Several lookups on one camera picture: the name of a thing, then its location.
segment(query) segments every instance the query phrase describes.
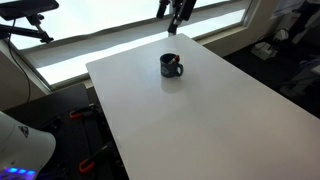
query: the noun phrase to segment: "blue light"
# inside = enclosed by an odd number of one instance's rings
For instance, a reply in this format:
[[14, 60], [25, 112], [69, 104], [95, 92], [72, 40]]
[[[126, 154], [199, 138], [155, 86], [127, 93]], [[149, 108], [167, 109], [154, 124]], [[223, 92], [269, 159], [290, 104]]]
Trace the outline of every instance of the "blue light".
[[19, 174], [24, 174], [24, 173], [26, 173], [26, 172], [27, 172], [27, 170], [25, 170], [25, 169], [20, 169], [20, 170], [18, 171]]
[[15, 173], [15, 172], [17, 172], [17, 171], [18, 171], [17, 168], [10, 168], [10, 169], [8, 170], [9, 173]]
[[33, 175], [33, 174], [35, 174], [36, 172], [34, 172], [34, 171], [28, 171], [27, 172], [27, 175]]

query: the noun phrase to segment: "wall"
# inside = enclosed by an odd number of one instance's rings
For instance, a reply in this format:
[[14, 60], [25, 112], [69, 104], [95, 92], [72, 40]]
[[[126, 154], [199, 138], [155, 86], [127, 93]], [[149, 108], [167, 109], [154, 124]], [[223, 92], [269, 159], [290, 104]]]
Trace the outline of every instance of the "wall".
[[249, 12], [251, 19], [246, 20], [247, 27], [231, 29], [198, 42], [223, 57], [256, 42], [262, 35], [274, 31], [281, 17], [270, 18], [279, 0], [254, 0], [254, 3], [257, 6], [251, 8]]
[[[0, 41], [0, 111], [22, 104], [28, 97], [27, 79], [9, 57], [8, 46]], [[32, 79], [31, 99], [49, 93], [32, 73], [29, 72], [28, 75]]]

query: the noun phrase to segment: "white table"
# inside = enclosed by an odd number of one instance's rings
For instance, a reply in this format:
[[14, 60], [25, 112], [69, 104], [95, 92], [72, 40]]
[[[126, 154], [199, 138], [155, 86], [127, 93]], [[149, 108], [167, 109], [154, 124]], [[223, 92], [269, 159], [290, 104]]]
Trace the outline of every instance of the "white table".
[[87, 67], [131, 180], [320, 179], [320, 120], [185, 35]]

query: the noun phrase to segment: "mug handle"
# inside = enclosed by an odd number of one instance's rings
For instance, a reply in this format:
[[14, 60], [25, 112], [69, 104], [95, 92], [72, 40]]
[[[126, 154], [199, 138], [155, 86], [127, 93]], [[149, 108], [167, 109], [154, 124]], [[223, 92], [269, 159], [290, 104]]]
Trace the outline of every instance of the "mug handle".
[[176, 69], [176, 76], [180, 77], [182, 74], [183, 74], [183, 66], [182, 64], [178, 64]]

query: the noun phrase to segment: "mug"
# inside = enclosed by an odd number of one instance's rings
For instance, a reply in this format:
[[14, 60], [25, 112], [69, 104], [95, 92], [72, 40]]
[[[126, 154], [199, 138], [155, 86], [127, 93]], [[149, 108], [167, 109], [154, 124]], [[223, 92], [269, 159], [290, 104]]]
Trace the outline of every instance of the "mug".
[[179, 62], [170, 62], [176, 57], [176, 54], [168, 53], [160, 57], [161, 74], [164, 77], [180, 77], [183, 74], [183, 66]]

